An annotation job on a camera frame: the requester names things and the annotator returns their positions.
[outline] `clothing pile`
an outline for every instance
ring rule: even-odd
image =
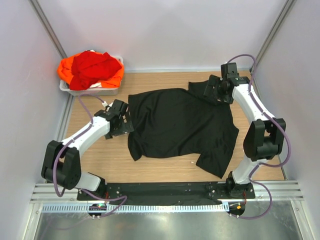
[[[170,158],[200,154],[196,165],[220,178],[227,170],[239,130],[230,105],[204,97],[208,81],[189,82],[188,90],[171,88],[129,95],[134,131],[132,158]]]
[[[70,90],[118,88],[124,76],[122,62],[107,52],[84,51],[61,60],[57,73]]]

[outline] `red cloth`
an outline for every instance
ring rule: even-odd
[[[97,54],[92,51],[84,51],[75,56],[71,66],[73,78],[70,90],[86,90],[98,81],[105,81],[113,77],[122,66],[107,52]]]

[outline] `orange cloth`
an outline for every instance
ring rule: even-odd
[[[74,57],[79,56],[81,53],[73,55],[68,58],[64,58],[61,60],[58,69],[56,70],[59,78],[65,81],[67,84],[70,85],[71,80],[73,79],[74,75],[72,74],[72,63],[74,62]],[[98,83],[101,83],[102,88],[106,89],[113,89],[120,87],[121,80],[125,73],[125,66],[117,59],[119,64],[121,65],[121,69],[116,72],[116,74],[107,79],[107,80],[99,80]]]

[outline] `table surface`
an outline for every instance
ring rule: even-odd
[[[188,82],[203,82],[210,74],[220,76],[220,72],[157,72],[126,73],[117,95],[101,96],[107,103],[119,99],[128,102],[129,94],[138,94],[158,89],[184,88]],[[250,76],[240,72],[241,76]],[[82,97],[83,102],[92,114],[103,109],[101,102],[94,97]],[[249,128],[248,120],[237,102],[231,106],[234,125],[239,129],[233,156],[222,180],[228,177],[244,157],[243,141]],[[76,133],[89,122],[89,117],[75,99],[69,120],[67,137]],[[164,159],[142,156],[134,161],[128,149],[128,135],[120,135],[105,140],[101,137],[81,157],[81,169],[100,177],[110,183],[146,183],[146,182],[201,182],[221,181],[217,176],[196,166],[199,154],[189,154]],[[277,164],[277,157],[269,161]],[[255,180],[283,180],[280,168],[261,166],[253,177]]]

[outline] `black cloth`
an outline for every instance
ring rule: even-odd
[[[200,154],[196,165],[220,178],[227,170],[239,130],[230,106],[203,97],[207,81],[189,83],[189,90],[162,89],[129,95],[134,131],[128,148],[136,161],[142,155],[170,158]]]

